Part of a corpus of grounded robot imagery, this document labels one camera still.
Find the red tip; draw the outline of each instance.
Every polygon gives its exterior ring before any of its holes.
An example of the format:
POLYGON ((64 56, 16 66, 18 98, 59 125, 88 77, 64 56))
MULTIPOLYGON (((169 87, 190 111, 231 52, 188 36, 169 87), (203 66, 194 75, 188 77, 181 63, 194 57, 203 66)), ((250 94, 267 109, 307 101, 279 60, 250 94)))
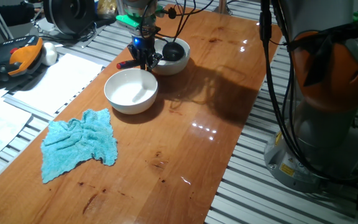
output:
POLYGON ((16 50, 18 50, 17 47, 13 48, 13 49, 11 50, 11 54, 13 54, 16 50))

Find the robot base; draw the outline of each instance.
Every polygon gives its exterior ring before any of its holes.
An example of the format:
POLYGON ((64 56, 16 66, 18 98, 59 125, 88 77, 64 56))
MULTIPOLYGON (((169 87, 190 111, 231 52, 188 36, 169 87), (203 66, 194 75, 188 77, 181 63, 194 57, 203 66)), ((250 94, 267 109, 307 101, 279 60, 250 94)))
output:
MULTIPOLYGON (((336 148, 318 149, 298 139, 307 160, 317 169, 338 178, 349 177, 358 166, 358 129, 350 129, 346 140, 336 148)), ((270 173, 283 185, 300 192, 337 189, 313 175, 291 153, 281 132, 272 137, 265 148, 265 163, 270 173)))

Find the wooden table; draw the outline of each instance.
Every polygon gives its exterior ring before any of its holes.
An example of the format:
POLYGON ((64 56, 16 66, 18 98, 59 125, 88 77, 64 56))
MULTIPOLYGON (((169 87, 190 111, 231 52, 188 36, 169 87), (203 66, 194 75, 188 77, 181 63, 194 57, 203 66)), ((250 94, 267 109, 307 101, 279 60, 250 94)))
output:
MULTIPOLYGON (((157 25, 174 34, 178 20, 157 25)), ((272 40, 280 37, 274 26, 272 40)), ((116 64, 131 59, 124 50, 55 119, 108 108, 116 163, 90 160, 43 184, 43 131, 0 176, 0 223, 203 223, 264 80, 264 51, 256 21, 212 12, 191 16, 180 38, 190 61, 177 75, 157 77, 151 109, 120 114, 104 97, 116 64)))

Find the white bowl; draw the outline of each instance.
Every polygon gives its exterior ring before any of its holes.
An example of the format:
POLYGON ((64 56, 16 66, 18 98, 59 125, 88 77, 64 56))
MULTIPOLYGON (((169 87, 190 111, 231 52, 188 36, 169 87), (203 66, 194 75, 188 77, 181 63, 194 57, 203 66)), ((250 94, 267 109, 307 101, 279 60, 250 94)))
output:
MULTIPOLYGON (((165 40, 172 42, 172 38, 164 38, 165 40)), ((187 62, 190 58, 190 46, 184 41, 179 38, 176 39, 176 43, 180 44, 185 49, 185 55, 177 60, 176 62, 169 62, 165 60, 161 60, 158 65, 155 66, 153 69, 153 72, 159 75, 174 75, 176 73, 181 72, 187 65, 187 62)), ((166 44, 163 40, 155 40, 154 48, 157 53, 162 54, 162 49, 164 48, 164 45, 166 44)))
POLYGON ((157 96, 158 83, 153 74, 138 68, 115 73, 104 85, 104 95, 111 106, 124 114, 149 109, 157 96))

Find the label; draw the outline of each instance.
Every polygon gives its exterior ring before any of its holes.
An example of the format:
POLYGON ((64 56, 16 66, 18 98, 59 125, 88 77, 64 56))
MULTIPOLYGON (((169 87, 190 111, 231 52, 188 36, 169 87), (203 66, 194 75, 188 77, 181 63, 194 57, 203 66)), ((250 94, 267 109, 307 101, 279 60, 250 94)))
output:
POLYGON ((275 145, 278 145, 278 142, 280 141, 281 135, 282 135, 281 132, 279 132, 279 133, 276 135, 276 143, 275 143, 275 145))
POLYGON ((31 37, 31 39, 28 41, 28 44, 31 43, 34 40, 34 37, 31 37))
POLYGON ((291 177, 293 176, 293 173, 295 172, 291 167, 285 165, 284 163, 281 164, 280 170, 283 171, 284 173, 290 175, 291 177))
POLYGON ((294 179, 304 182, 314 183, 318 179, 316 176, 311 174, 301 162, 288 153, 285 153, 280 170, 294 179))

